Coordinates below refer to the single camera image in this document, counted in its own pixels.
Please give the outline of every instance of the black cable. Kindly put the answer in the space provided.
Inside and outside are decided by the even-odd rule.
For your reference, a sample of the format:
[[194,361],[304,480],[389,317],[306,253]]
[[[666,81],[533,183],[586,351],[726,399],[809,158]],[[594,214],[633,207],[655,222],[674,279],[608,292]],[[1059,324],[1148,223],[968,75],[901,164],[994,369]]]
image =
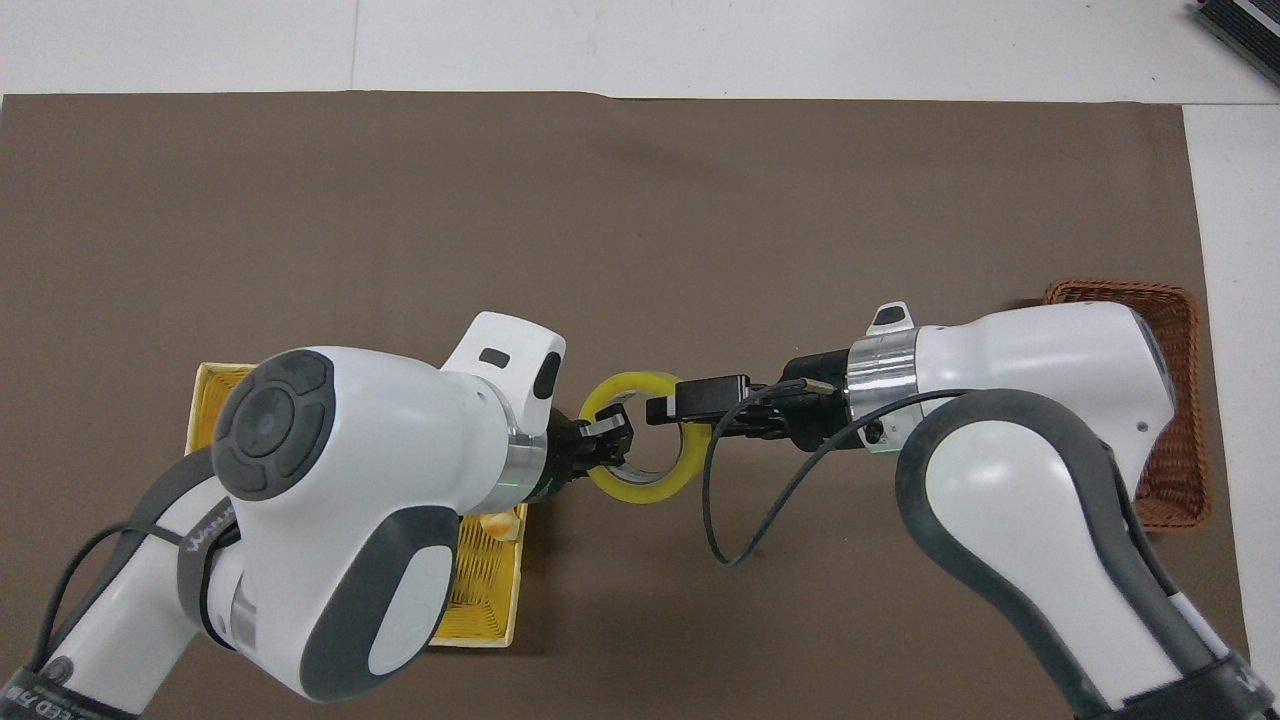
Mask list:
[[719,423],[716,424],[716,429],[712,430],[712,439],[707,445],[707,461],[703,465],[703,528],[707,530],[707,544],[710,546],[712,555],[714,555],[716,560],[726,568],[737,568],[739,565],[742,564],[744,560],[746,560],[749,555],[751,555],[751,551],[754,551],[755,546],[759,544],[760,539],[764,538],[764,533],[769,530],[769,525],[772,525],[773,520],[777,519],[778,512],[782,511],[782,506],[787,503],[787,500],[791,498],[791,495],[800,486],[801,480],[804,480],[805,477],[809,474],[809,470],[813,470],[814,465],[817,465],[818,461],[822,460],[828,452],[844,445],[845,441],[849,439],[849,436],[867,427],[872,421],[878,420],[879,418],[883,418],[884,415],[888,415],[890,413],[893,413],[896,410],[901,410],[902,407],[908,407],[919,402],[928,402],[931,400],[959,397],[968,392],[973,392],[970,389],[936,389],[931,392],[920,392],[916,395],[911,395],[909,397],[904,397],[902,400],[897,400],[887,405],[883,405],[881,407],[877,407],[876,410],[872,410],[870,413],[863,415],[861,418],[855,419],[852,423],[836,430],[833,436],[831,436],[829,438],[827,438],[826,442],[818,446],[818,450],[813,451],[813,454],[809,455],[809,457],[804,461],[804,464],[800,465],[800,469],[796,470],[795,475],[791,477],[791,480],[786,484],[785,488],[782,488],[782,492],[778,493],[777,500],[773,501],[773,506],[769,507],[768,512],[765,512],[764,519],[760,520],[760,524],[755,529],[755,533],[751,536],[751,539],[746,542],[746,546],[742,548],[740,553],[737,553],[737,556],[730,560],[721,551],[719,542],[716,541],[716,528],[712,524],[712,460],[716,456],[716,446],[719,443],[721,438],[724,437],[724,433],[728,432],[728,427],[733,423],[733,418],[736,418],[740,413],[742,413],[744,410],[746,410],[753,405],[758,405],[768,400],[769,397],[773,397],[774,395],[778,395],[783,391],[800,388],[804,387],[805,384],[806,383],[804,379],[796,379],[796,380],[785,380],[758,389],[751,395],[746,396],[732,409],[730,409],[730,411],[726,413],[723,418],[721,418]]
[[182,536],[173,530],[161,528],[154,523],[140,523],[136,520],[125,520],[123,523],[108,525],[86,541],[84,544],[81,546],[79,551],[77,551],[72,557],[70,562],[67,564],[67,568],[63,569],[61,577],[58,578],[58,584],[54,587],[54,594],[49,598],[49,605],[45,607],[44,618],[40,619],[40,634],[36,635],[36,647],[31,652],[31,660],[27,661],[27,670],[40,673],[41,667],[49,662],[49,638],[54,634],[54,621],[58,619],[58,609],[63,605],[63,596],[67,594],[67,585],[70,584],[72,577],[76,574],[81,562],[88,557],[88,553],[93,552],[93,548],[97,547],[99,543],[116,533],[146,533],[172,544],[182,542]]
[[1151,539],[1147,537],[1147,533],[1142,530],[1142,519],[1138,518],[1138,512],[1129,500],[1129,488],[1124,484],[1124,478],[1120,477],[1120,470],[1115,465],[1115,457],[1111,459],[1111,477],[1115,482],[1116,502],[1120,503],[1120,516],[1124,518],[1129,530],[1129,542],[1133,543],[1133,547],[1138,551],[1138,556],[1146,562],[1147,570],[1156,579],[1160,589],[1169,597],[1178,594],[1178,585],[1174,584],[1174,579],[1169,577],[1165,566],[1160,562],[1160,557],[1151,547]]

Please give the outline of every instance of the wicker basket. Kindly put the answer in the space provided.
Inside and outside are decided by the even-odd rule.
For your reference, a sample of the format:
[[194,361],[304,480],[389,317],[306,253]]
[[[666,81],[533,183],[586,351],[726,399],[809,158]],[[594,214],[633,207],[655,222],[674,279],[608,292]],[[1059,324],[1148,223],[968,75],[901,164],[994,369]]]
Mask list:
[[1196,301],[1180,287],[1149,282],[1064,279],[1044,292],[1046,304],[1089,300],[1120,302],[1147,320],[1178,393],[1174,419],[1156,441],[1138,484],[1138,516],[1147,530],[1198,528],[1208,519],[1212,498],[1201,421]]
[[[214,441],[214,425],[227,396],[253,365],[201,363],[191,398],[187,452]],[[508,647],[516,626],[520,565],[525,548],[527,506],[516,507],[518,536],[513,542],[489,537],[476,515],[462,518],[458,557],[449,605],[431,638],[433,646]]]

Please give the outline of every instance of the brown wicker basket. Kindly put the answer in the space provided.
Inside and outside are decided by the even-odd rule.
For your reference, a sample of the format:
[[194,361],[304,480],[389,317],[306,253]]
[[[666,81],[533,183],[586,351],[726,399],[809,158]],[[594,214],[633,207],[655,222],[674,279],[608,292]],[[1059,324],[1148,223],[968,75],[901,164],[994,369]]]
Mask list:
[[1204,524],[1212,507],[1208,460],[1201,421],[1199,316],[1180,287],[1128,281],[1064,279],[1044,292],[1044,302],[1120,302],[1151,325],[1178,392],[1178,410],[1156,441],[1134,503],[1147,530],[1189,530]]

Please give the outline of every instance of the silver band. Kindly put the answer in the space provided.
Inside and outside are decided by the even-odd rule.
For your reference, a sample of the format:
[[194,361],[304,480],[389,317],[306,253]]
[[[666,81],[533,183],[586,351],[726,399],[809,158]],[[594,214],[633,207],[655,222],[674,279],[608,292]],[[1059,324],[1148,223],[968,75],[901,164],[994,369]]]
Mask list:
[[[849,348],[845,370],[845,401],[850,419],[902,400],[918,392],[915,377],[916,328],[859,338]],[[892,452],[902,448],[906,436],[924,419],[918,405],[886,415],[881,424],[884,436],[878,443],[868,443],[864,430],[858,430],[863,443],[872,452]]]
[[507,459],[502,464],[502,473],[493,489],[479,505],[468,510],[468,514],[502,512],[520,505],[532,495],[547,466],[547,428],[532,436],[522,432],[516,425],[516,418],[507,400],[497,388],[493,389],[507,415]]

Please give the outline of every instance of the brown mat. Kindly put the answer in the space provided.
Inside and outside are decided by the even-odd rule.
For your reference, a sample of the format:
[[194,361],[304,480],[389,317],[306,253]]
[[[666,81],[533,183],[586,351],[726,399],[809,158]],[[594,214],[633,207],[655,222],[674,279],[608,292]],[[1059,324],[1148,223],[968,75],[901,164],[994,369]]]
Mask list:
[[[566,336],[576,411],[618,370],[773,380],[881,302],[963,323],[1068,275],[1203,299],[1178,108],[5,97],[0,673],[73,548],[177,459],[201,360],[346,343],[439,364],[492,309]],[[1203,380],[1215,516],[1158,548],[1243,648],[1208,363]],[[801,460],[726,443],[730,542]],[[829,457],[737,571],[708,553],[692,488],[636,507],[580,482],[531,515],[511,650],[436,652],[317,707],[200,639],[148,716],[1069,716],[996,611],[911,544],[892,475],[892,457]]]

